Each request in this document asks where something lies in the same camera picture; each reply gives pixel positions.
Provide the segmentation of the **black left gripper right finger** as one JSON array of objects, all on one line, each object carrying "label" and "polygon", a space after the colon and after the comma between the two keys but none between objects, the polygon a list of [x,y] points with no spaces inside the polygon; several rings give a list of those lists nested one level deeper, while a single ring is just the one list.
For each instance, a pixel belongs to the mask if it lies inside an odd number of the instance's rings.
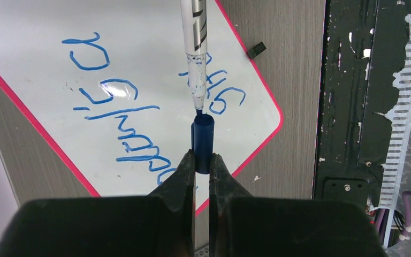
[{"label": "black left gripper right finger", "polygon": [[252,196],[218,154],[209,190],[210,256],[386,256],[353,204]]}]

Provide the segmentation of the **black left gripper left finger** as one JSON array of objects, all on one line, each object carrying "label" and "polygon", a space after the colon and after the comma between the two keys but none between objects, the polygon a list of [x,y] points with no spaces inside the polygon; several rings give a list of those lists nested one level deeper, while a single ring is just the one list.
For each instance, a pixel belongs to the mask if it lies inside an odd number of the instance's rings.
[{"label": "black left gripper left finger", "polygon": [[0,240],[0,256],[193,256],[195,158],[144,196],[38,199]]}]

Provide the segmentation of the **blue marker cap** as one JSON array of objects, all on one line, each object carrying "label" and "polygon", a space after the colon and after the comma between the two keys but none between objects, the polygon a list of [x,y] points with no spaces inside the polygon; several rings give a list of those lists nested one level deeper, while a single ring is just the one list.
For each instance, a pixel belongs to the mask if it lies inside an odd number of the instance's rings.
[{"label": "blue marker cap", "polygon": [[209,114],[203,113],[197,113],[191,125],[191,142],[195,156],[195,171],[203,175],[210,174],[214,127],[214,118]]}]

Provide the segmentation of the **pink framed whiteboard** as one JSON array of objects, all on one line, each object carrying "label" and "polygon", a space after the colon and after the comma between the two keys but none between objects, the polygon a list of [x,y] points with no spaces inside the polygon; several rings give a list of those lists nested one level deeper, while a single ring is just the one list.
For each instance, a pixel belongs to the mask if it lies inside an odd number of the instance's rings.
[{"label": "pink framed whiteboard", "polygon": [[[214,152],[231,174],[279,105],[221,1],[207,1]],[[0,1],[0,88],[93,196],[148,194],[191,147],[180,1]]]}]

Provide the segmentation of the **white marker pen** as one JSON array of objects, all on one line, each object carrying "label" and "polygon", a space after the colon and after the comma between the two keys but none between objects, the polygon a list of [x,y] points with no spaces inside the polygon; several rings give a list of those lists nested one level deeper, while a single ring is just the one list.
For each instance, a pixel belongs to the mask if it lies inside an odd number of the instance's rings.
[{"label": "white marker pen", "polygon": [[207,78],[207,2],[181,0],[182,28],[188,66],[188,85],[194,108],[203,112]]}]

